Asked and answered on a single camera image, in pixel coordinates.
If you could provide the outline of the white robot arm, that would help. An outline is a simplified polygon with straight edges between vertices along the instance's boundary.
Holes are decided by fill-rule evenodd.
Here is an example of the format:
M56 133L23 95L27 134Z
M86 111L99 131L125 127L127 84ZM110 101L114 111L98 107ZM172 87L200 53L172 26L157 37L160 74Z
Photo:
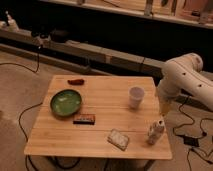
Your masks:
M161 115L169 112L171 102L181 90L187 91L213 111L213 81L200 74L202 68L202 58L195 53L172 58L163 64L163 78L156 88Z

